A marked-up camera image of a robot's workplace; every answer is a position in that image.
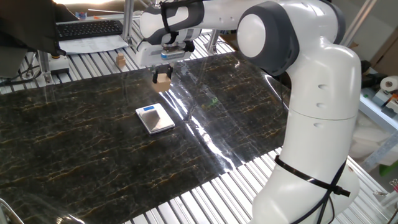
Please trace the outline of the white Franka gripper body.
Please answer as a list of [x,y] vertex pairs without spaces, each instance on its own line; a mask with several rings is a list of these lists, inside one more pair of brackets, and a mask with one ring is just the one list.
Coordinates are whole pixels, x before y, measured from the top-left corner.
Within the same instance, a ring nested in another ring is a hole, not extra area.
[[190,58],[192,52],[186,49],[186,43],[177,45],[151,45],[142,42],[137,47],[136,62],[143,67],[151,67],[163,63],[172,63]]

